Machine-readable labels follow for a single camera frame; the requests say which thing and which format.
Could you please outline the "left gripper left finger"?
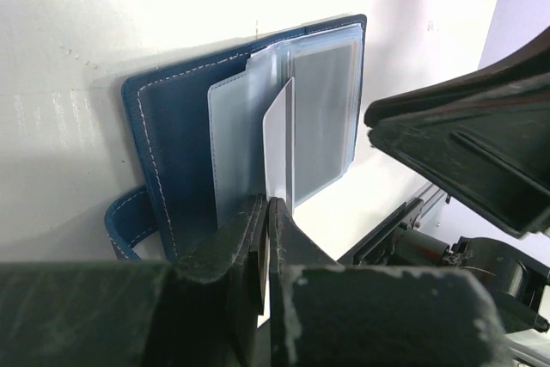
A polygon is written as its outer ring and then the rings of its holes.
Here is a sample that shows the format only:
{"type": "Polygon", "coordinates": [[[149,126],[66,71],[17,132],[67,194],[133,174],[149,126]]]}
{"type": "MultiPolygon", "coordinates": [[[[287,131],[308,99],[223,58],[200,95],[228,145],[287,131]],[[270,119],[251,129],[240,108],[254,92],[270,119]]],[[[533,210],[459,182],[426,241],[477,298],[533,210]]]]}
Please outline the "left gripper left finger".
{"type": "Polygon", "coordinates": [[[3,264],[2,365],[251,365],[265,223],[258,194],[173,263],[3,264]]]}

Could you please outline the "blue leather card holder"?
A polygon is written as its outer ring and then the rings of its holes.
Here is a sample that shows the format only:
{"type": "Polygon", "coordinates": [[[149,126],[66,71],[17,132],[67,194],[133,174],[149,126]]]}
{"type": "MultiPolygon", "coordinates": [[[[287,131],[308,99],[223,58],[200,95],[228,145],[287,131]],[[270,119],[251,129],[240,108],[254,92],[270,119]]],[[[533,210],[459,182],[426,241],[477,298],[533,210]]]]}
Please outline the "blue leather card holder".
{"type": "Polygon", "coordinates": [[[160,236],[177,260],[266,195],[263,118],[295,78],[294,207],[350,167],[358,136],[367,19],[292,28],[127,78],[121,97],[144,184],[105,215],[113,250],[160,236]]]}

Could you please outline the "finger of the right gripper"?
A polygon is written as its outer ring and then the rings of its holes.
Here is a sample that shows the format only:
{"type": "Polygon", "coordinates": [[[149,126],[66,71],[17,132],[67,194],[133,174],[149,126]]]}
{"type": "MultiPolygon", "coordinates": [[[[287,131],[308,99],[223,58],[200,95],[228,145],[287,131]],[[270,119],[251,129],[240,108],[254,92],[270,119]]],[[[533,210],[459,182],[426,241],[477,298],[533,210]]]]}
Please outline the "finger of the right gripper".
{"type": "Polygon", "coordinates": [[[372,102],[370,143],[508,235],[549,231],[549,34],[495,64],[372,102]]]}

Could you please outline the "white magnetic stripe card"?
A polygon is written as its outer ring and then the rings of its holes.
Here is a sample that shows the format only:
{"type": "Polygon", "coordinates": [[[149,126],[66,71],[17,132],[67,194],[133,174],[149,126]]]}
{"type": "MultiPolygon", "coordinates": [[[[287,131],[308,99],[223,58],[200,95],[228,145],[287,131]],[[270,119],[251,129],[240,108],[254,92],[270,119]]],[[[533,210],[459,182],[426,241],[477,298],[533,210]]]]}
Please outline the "white magnetic stripe card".
{"type": "Polygon", "coordinates": [[[295,201],[295,78],[282,87],[262,123],[267,198],[283,199],[290,213],[295,201]]]}

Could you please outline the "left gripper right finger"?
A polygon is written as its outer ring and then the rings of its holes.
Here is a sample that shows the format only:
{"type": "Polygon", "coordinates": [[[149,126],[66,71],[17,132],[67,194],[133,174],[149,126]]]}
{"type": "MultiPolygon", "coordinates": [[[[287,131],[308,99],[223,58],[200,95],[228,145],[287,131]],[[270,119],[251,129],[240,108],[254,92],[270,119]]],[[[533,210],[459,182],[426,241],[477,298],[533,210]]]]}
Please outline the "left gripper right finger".
{"type": "Polygon", "coordinates": [[[489,293],[463,270],[312,265],[317,246],[270,200],[274,366],[508,366],[489,293]]]}

